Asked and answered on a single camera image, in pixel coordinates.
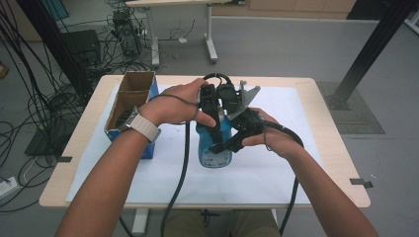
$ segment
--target extension cord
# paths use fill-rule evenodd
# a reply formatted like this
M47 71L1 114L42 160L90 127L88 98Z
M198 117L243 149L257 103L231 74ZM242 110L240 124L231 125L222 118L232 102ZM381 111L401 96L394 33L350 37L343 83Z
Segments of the extension cord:
M0 199L4 198L5 196L9 195L15 190L19 189L18 183L16 183L15 177L11 177L8 179L9 183L3 181L0 184Z

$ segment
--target white watch band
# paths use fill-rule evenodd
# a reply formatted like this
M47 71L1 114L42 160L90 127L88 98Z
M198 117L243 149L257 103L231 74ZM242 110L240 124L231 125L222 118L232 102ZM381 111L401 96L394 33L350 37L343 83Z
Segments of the white watch band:
M154 142L161 132L160 128L141 115L136 115L131 122L130 127L147 137L150 143Z

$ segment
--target table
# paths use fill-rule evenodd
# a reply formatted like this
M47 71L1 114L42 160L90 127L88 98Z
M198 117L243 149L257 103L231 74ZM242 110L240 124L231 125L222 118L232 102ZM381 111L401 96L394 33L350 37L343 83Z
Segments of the table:
M186 84L197 76L161 76L159 85ZM42 206L67 207L65 201L70 190L79 161L89 143L102 111L108 102L113 89L121 83L122 75L104 76L98 84L89 105L71 136L63 156L72 157L71 162L59 162L48 181L40 198ZM230 77L234 85L240 80L248 85L259 85L296 88L305 111L312 135L316 141L326 173L344 191L358 207L370 205L370 199L363 186L354 186L349 179L359 178L343 140L331 118L320 92L312 79L282 77ZM266 208L285 207L286 204L263 206ZM127 203L127 208L144 207L143 204Z
M158 51L158 39L154 31L154 21L152 11L160 10L163 11L163 15L166 18L171 15L173 12L180 12L184 15L190 15L196 9L185 9L186 6L191 5L207 5L206 8L206 18L207 18L207 32L204 34L206 39L207 48L209 50L209 58L212 62L218 61L218 56L216 55L215 47L213 46L212 37L211 37L211 28L212 28L212 4L213 3L227 3L231 0L140 0L140 1L129 1L126 2L126 5L130 8L143 8L147 16L148 30L151 40L151 63L154 67L158 67L160 64L159 51Z

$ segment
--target forearm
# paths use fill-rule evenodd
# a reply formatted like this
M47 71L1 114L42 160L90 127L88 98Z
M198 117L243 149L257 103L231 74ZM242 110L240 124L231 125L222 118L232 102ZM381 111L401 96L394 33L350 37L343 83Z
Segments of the forearm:
M139 132L128 130L111 144L69 206L57 236L113 233L147 142Z
M367 218L304 149L296 148L287 160L328 236L377 236Z

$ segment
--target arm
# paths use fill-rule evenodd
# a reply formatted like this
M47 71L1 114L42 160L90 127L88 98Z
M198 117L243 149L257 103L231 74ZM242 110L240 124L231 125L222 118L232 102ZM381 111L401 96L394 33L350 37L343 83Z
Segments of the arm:
M277 122L259 110L266 120ZM378 236L363 213L330 179L317 162L284 133L266 129L266 142L293 168L328 236ZM263 135L243 140L243 145L264 144Z
M194 103L199 88L207 82L175 86L162 94L175 95ZM139 109L156 126L165 122L195 119L214 126L215 121L197 108L170 97L158 97ZM135 130L123 132L95 165L65 213L56 236L111 236L126 202L140 156L147 145L145 136Z

